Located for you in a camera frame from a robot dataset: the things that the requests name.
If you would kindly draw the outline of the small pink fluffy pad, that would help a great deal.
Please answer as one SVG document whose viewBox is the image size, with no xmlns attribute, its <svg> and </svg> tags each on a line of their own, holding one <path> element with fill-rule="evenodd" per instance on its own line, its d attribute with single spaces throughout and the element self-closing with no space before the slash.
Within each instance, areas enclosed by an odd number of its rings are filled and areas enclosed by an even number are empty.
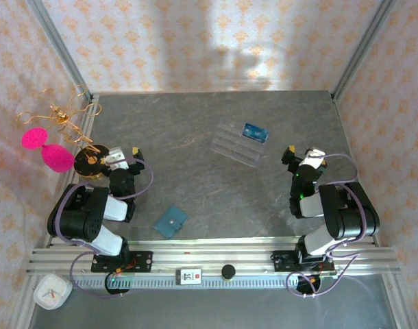
<svg viewBox="0 0 418 329">
<path fill-rule="evenodd" d="M 45 128 L 34 127 L 24 133 L 21 145 L 25 149 L 38 149 L 47 142 L 47 139 L 48 132 Z"/>
</svg>

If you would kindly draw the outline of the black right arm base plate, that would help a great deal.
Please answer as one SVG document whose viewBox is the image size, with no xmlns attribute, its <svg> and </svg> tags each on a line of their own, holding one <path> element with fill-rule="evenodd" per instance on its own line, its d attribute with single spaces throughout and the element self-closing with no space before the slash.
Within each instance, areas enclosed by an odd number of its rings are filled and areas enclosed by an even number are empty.
<svg viewBox="0 0 418 329">
<path fill-rule="evenodd" d="M 325 256 L 303 256 L 299 250 L 275 250 L 271 257 L 275 272 L 334 271 L 334 263 Z"/>
</svg>

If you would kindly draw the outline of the teal card holder wallet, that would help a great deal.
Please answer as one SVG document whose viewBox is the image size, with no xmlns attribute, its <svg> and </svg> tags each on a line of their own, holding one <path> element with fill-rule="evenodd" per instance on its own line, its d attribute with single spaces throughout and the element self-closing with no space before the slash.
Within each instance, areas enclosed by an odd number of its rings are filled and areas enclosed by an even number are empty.
<svg viewBox="0 0 418 329">
<path fill-rule="evenodd" d="M 155 222 L 153 228 L 166 239 L 172 239 L 178 233 L 182 226 L 186 223 L 188 215 L 180 208 L 172 205 L 165 213 Z"/>
</svg>

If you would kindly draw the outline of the white square clock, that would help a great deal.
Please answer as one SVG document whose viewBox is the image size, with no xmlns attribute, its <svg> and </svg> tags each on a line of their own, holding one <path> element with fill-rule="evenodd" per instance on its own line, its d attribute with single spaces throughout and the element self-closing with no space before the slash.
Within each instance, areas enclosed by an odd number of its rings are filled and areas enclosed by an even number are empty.
<svg viewBox="0 0 418 329">
<path fill-rule="evenodd" d="M 45 310 L 55 310 L 63 305 L 73 290 L 66 278 L 53 273 L 45 275 L 34 290 L 33 299 Z"/>
</svg>

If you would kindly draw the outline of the white number label card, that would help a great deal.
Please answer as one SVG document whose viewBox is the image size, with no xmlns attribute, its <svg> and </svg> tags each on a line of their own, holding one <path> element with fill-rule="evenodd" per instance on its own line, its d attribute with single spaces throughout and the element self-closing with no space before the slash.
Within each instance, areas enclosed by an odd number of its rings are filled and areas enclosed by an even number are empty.
<svg viewBox="0 0 418 329">
<path fill-rule="evenodd" d="M 180 286 L 201 284 L 201 274 L 199 268 L 178 269 L 175 274 L 176 284 Z"/>
</svg>

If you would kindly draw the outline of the aluminium front rail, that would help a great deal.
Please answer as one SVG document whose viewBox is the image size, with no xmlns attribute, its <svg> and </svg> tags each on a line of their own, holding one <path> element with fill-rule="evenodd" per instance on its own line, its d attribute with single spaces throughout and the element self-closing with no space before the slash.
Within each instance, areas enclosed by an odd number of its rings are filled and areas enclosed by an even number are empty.
<svg viewBox="0 0 418 329">
<path fill-rule="evenodd" d="M 153 254 L 152 273 L 166 276 L 181 268 L 200 268 L 207 276 L 217 276 L 222 266 L 231 264 L 243 276 L 274 274 L 271 254 L 276 250 L 293 250 L 297 237 L 261 237 L 231 239 L 195 239 L 166 241 L 131 241 L 132 251 Z M 391 247 L 379 247 L 371 237 L 342 246 L 335 251 L 337 271 L 347 270 L 354 276 L 399 273 L 399 263 Z M 88 249 L 52 239 L 49 247 L 33 250 L 26 272 L 29 275 L 89 273 L 92 256 Z"/>
</svg>

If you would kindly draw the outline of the aluminium frame post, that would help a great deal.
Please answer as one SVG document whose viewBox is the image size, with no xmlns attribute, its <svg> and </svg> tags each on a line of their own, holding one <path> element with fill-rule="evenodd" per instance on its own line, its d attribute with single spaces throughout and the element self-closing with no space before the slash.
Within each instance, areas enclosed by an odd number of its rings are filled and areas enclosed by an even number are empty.
<svg viewBox="0 0 418 329">
<path fill-rule="evenodd" d="M 340 77 L 335 89 L 331 92 L 332 102 L 337 104 L 344 95 L 349 83 L 354 78 L 358 67 L 366 56 L 370 46 L 373 44 L 378 32 L 387 20 L 389 13 L 393 9 L 397 0 L 381 0 L 378 9 L 365 30 L 360 42 L 353 52 L 342 76 Z"/>
<path fill-rule="evenodd" d="M 53 22 L 48 10 L 46 9 L 42 0 L 26 0 L 27 4 L 35 14 L 38 22 L 42 26 L 47 38 L 56 51 L 64 68 L 68 72 L 73 82 L 77 85 L 85 85 L 86 82 L 82 77 L 73 57 L 66 47 L 63 38 L 61 37 L 55 23 Z"/>
</svg>

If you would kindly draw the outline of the blue credit card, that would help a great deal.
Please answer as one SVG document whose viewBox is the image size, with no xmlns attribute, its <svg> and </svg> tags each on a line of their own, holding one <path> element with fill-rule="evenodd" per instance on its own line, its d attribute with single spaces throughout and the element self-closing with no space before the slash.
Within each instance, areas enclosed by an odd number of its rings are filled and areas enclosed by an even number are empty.
<svg viewBox="0 0 418 329">
<path fill-rule="evenodd" d="M 258 143 L 265 143 L 269 136 L 269 131 L 256 125 L 252 125 L 251 123 L 246 123 L 242 135 Z"/>
</svg>

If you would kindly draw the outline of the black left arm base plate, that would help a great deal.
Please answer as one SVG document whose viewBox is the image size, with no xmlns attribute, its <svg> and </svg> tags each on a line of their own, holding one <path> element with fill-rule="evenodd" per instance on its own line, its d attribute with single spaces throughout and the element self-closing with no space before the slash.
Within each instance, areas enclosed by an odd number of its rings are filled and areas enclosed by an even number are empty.
<svg viewBox="0 0 418 329">
<path fill-rule="evenodd" d="M 110 273 L 120 269 L 128 273 L 149 273 L 152 266 L 153 252 L 130 251 L 127 256 L 93 256 L 90 270 L 93 273 Z"/>
</svg>

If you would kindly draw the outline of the large pink fluffy pad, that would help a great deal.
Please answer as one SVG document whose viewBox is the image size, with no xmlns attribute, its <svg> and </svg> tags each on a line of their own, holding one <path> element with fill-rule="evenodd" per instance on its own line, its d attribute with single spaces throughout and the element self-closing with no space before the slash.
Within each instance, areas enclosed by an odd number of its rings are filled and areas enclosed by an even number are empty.
<svg viewBox="0 0 418 329">
<path fill-rule="evenodd" d="M 75 162 L 74 155 L 58 144 L 43 145 L 41 156 L 44 163 L 56 173 L 68 171 Z"/>
</svg>

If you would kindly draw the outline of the clear acrylic card stand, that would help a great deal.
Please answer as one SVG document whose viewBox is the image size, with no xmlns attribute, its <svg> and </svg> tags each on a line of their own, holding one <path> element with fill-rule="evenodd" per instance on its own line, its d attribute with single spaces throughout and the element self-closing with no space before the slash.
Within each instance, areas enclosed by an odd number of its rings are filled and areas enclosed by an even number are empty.
<svg viewBox="0 0 418 329">
<path fill-rule="evenodd" d="M 258 143 L 244 137 L 242 132 L 245 124 L 221 119 L 214 133 L 211 150 L 255 168 L 265 154 L 267 141 Z"/>
</svg>

